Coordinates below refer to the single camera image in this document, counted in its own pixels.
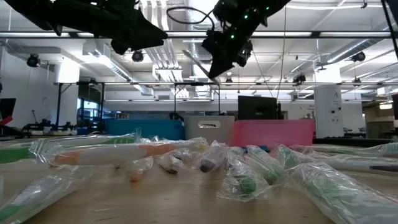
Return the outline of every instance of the pink object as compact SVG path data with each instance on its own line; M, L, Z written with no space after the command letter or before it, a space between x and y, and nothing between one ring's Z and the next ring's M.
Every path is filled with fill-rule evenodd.
M315 121L310 119L235 121L232 146L311 146L314 130Z

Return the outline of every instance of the clear plastic bag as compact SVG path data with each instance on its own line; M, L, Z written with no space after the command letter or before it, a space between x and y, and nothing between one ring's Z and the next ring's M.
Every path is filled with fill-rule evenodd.
M38 139L18 139L0 142L0 164L17 162L23 159L35 159L35 142Z
M150 171L153 163L154 158L151 156L126 164L124 170L129 177L130 182L140 182L145 178L148 171Z
M226 151L229 149L224 143L214 141L210 148L200 154L193 165L194 169L202 172L211 172L217 170L225 161Z
M117 145L117 144L131 144L141 142L141 132L138 129L136 133L125 134L122 136L110 135L87 135L87 136L64 136L48 139L39 139L34 143L32 152L36 154L43 162L46 154L54 154L57 150L69 149L79 146L94 146L94 145Z
M397 223L398 201L324 162L299 164L285 171L286 186L304 193L338 224Z
M341 146L290 146L290 148L300 152L305 152L307 150L314 150L317 152L324 152L328 154L351 154L356 156L398 157L398 143L382 144L379 146L374 146L364 149L341 147Z
M337 170L392 176L398 175L398 159L376 156L355 156L349 154L331 156L326 153L308 149L303 153L316 160L326 162L329 166Z
M305 154L295 152L284 145L278 145L278 160L284 169L293 168L301 163L317 162L316 159Z
M182 152L179 150L157 156L156 162L170 174L177 174L180 170L186 169L182 162Z
M62 197L79 189L93 174L92 167L65 166L33 181L0 206L0 223L22 223Z
M236 151L228 150L226 158L229 166L217 197L248 202L269 188L263 176L251 169Z
M72 148L53 148L51 152L43 154L43 158L53 165L95 166L114 164L123 166L130 161L162 155L176 149L187 148L199 151L202 147L206 147L206 142L197 140L115 145L100 144Z
M245 156L250 168L254 169L267 180L269 185L277 182L283 176L281 164L267 152L257 146L248 146L248 153Z

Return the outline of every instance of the computer monitor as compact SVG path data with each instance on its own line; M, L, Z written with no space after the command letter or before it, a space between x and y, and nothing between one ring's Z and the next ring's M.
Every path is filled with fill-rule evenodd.
M276 98L238 96L238 119L278 119Z
M0 99L0 120L12 116L16 101L16 98Z

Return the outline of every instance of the storage bin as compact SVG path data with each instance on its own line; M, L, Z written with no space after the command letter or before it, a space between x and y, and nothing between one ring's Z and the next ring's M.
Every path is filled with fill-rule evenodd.
M187 139L203 137L209 144L213 141L230 144L234 116L186 116L185 136Z
M185 131L178 120L107 120L106 134L129 134L141 128L143 138L158 136L168 140L185 140Z
M248 145L274 147L311 146L315 121L300 120L244 120L236 121L233 128L232 146Z

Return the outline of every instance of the teal bin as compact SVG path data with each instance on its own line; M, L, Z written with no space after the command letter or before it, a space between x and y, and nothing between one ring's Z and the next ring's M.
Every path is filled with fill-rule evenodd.
M143 138L185 140L185 130L179 120L107 120L106 134L129 134L141 128Z

